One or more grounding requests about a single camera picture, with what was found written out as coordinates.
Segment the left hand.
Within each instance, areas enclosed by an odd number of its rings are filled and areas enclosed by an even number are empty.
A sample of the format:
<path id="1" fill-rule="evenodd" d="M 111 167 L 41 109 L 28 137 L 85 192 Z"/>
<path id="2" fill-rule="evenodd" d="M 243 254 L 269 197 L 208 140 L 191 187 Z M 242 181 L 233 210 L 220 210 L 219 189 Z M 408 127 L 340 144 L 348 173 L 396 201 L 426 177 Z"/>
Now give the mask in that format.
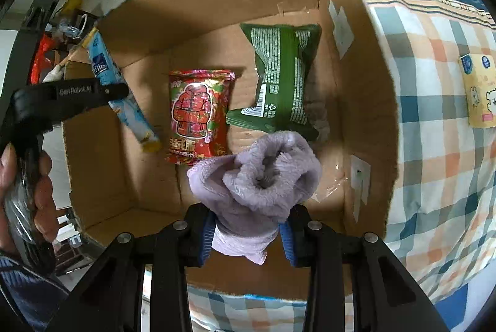
<path id="1" fill-rule="evenodd" d="M 53 186 L 49 173 L 52 168 L 50 156 L 42 151 L 39 156 L 40 179 L 35 186 L 34 203 L 37 213 L 34 225 L 46 241 L 52 243 L 59 230 L 56 207 L 52 197 Z M 9 232 L 3 201 L 17 174 L 17 156 L 14 146 L 9 143 L 1 156 L 1 250 L 8 254 L 17 255 L 17 249 Z"/>

